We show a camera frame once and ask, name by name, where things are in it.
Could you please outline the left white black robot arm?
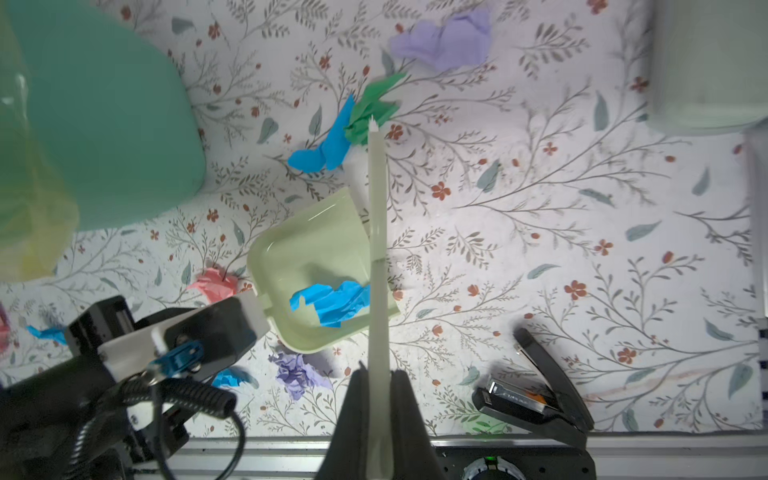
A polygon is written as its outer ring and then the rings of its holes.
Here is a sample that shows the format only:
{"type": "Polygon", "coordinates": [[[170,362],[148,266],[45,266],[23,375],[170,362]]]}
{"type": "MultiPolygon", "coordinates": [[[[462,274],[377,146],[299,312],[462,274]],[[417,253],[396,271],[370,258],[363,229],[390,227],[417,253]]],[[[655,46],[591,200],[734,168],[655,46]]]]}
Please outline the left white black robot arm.
{"type": "Polygon", "coordinates": [[[130,479],[167,461],[197,415],[235,420],[216,376],[270,325],[253,291],[135,320],[100,301],[64,331],[72,356],[1,393],[1,474],[12,479],[130,479]]]}

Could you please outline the green bin with bag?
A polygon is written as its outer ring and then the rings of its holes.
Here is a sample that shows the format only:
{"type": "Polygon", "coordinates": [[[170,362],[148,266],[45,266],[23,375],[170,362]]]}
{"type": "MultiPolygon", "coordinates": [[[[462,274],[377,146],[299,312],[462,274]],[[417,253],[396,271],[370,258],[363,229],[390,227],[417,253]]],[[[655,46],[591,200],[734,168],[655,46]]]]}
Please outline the green bin with bag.
{"type": "Polygon", "coordinates": [[[193,197],[206,160],[171,61],[84,1],[1,5],[1,278],[50,276],[78,232],[193,197]]]}

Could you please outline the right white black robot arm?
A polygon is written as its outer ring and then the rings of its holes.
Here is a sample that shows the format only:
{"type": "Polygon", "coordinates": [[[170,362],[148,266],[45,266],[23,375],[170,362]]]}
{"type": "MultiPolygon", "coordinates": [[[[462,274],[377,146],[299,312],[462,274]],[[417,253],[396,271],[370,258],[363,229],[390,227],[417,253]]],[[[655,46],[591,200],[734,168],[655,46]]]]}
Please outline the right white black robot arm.
{"type": "MultiPolygon", "coordinates": [[[[379,419],[370,405],[369,373],[350,380],[338,422],[317,479],[367,479],[369,426],[379,419]]],[[[396,371],[390,382],[389,423],[393,472],[387,479],[595,479],[585,451],[572,447],[514,447],[485,454],[468,447],[431,444],[408,375],[396,371]]]]}

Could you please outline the light green dustpan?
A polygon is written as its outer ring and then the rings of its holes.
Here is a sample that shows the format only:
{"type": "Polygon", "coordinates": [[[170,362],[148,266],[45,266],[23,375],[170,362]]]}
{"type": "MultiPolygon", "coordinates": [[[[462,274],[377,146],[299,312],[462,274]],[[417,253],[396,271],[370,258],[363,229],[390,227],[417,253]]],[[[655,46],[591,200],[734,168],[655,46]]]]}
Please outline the light green dustpan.
{"type": "MultiPolygon", "coordinates": [[[[344,281],[370,285],[370,239],[349,189],[343,188],[258,236],[247,256],[261,308],[283,344],[312,354],[368,330],[370,308],[340,328],[320,324],[315,309],[293,311],[292,295],[314,284],[339,287],[344,281]]],[[[388,285],[389,320],[399,314],[388,285]]]]}

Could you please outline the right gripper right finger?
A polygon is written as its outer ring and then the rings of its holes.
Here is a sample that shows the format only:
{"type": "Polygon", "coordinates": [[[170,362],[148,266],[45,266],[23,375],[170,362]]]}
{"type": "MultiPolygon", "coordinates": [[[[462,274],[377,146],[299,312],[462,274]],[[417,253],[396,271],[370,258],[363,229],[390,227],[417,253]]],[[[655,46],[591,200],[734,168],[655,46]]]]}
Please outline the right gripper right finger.
{"type": "Polygon", "coordinates": [[[430,443],[410,379],[406,372],[392,373],[391,427],[394,479],[438,480],[444,471],[430,443]]]}

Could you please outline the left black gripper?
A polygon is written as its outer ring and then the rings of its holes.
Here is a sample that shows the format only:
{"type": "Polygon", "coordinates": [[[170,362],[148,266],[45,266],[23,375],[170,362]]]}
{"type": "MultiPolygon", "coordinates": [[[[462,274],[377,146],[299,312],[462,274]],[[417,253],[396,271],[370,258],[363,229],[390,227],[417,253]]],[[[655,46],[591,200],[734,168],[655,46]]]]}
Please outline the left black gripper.
{"type": "Polygon", "coordinates": [[[115,296],[89,307],[65,329],[73,354],[63,385],[102,392],[149,368],[203,381],[234,365],[270,331],[252,291],[200,308],[173,307],[136,321],[115,296]]]}

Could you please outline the light green hand brush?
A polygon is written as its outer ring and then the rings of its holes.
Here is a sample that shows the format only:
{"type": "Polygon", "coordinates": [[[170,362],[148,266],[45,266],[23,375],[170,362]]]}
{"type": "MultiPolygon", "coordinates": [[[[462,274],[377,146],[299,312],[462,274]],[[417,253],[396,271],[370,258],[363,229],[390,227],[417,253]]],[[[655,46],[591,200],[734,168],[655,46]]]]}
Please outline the light green hand brush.
{"type": "Polygon", "coordinates": [[[375,119],[368,123],[370,223],[369,431],[366,477],[391,479],[389,314],[387,283],[387,161],[384,137],[375,119]]]}

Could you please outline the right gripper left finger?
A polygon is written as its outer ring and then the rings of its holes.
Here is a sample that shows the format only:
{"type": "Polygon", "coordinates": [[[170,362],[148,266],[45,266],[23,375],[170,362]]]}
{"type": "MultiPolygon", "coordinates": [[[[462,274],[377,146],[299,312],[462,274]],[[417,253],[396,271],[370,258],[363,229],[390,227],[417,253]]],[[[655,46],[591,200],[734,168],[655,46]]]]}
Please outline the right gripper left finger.
{"type": "Polygon", "coordinates": [[[361,367],[351,374],[336,428],[315,479],[365,479],[368,428],[369,373],[361,367]]]}

